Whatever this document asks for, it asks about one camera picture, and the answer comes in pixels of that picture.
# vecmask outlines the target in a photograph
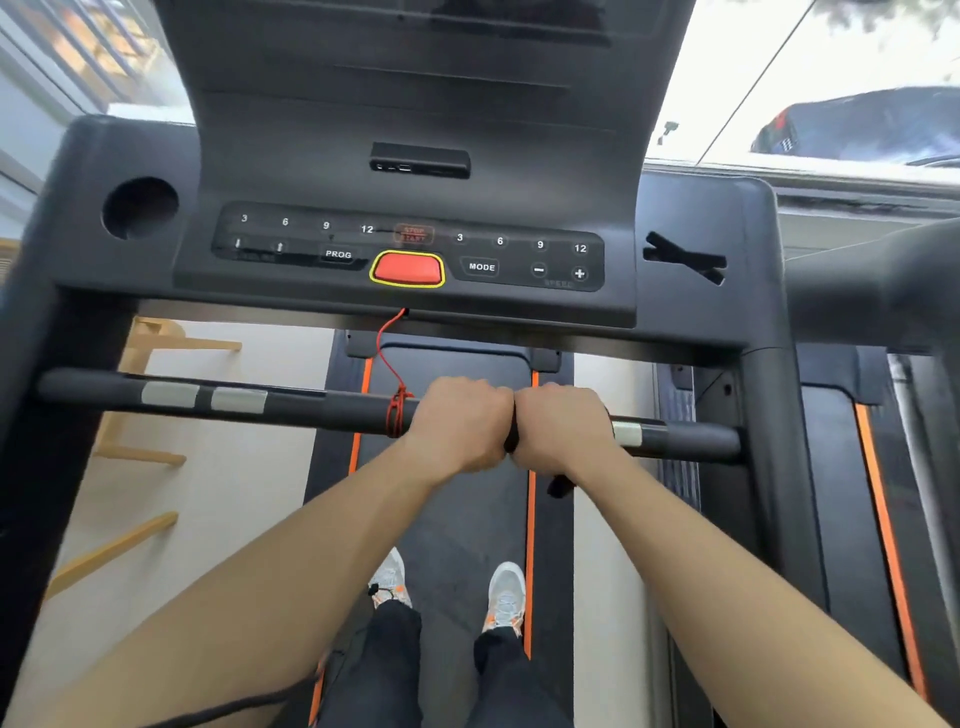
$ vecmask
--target forearm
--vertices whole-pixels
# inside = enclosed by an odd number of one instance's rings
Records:
[[[133,728],[306,677],[452,474],[414,450],[394,443],[200,578],[74,685],[43,725]],[[263,719],[240,715],[231,725]]]
[[[946,724],[782,578],[624,454],[575,473],[731,728]]]

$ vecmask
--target prog button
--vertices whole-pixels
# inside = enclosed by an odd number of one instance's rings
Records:
[[[320,258],[324,263],[352,263],[356,254],[352,248],[342,245],[321,245]]]
[[[500,274],[500,261],[492,257],[462,257],[460,265],[468,276],[494,279]]]

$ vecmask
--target wooden rung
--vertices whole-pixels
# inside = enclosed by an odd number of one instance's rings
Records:
[[[135,333],[127,339],[131,349],[227,349],[239,352],[243,343],[220,339],[191,339],[162,333]]]
[[[52,596],[58,595],[64,589],[72,587],[100,567],[106,566],[113,561],[113,559],[127,553],[127,551],[134,546],[138,546],[151,536],[155,536],[160,531],[166,530],[177,522],[178,517],[179,515],[175,511],[164,513],[162,516],[157,516],[155,519],[141,523],[133,531],[124,534],[119,539],[111,541],[109,544],[101,546],[95,551],[91,551],[80,558],[68,562],[66,566],[59,570],[54,575],[54,578],[50,580],[50,584],[47,586],[47,593],[43,600],[46,601]]]
[[[180,466],[186,462],[186,455],[175,452],[164,452],[158,449],[128,448],[124,445],[106,443],[93,451],[96,457],[106,457],[110,460],[139,460],[142,463],[163,463],[164,465]]]

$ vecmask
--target red stop button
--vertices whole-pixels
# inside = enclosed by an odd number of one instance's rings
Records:
[[[444,266],[435,255],[384,253],[374,263],[371,278],[400,285],[439,286],[444,282]]]

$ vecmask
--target black pants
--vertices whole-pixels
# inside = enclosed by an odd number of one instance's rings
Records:
[[[512,627],[473,645],[480,692],[467,728],[572,728],[540,686]],[[318,728],[420,728],[420,615],[391,600],[373,613],[363,655],[324,698]]]

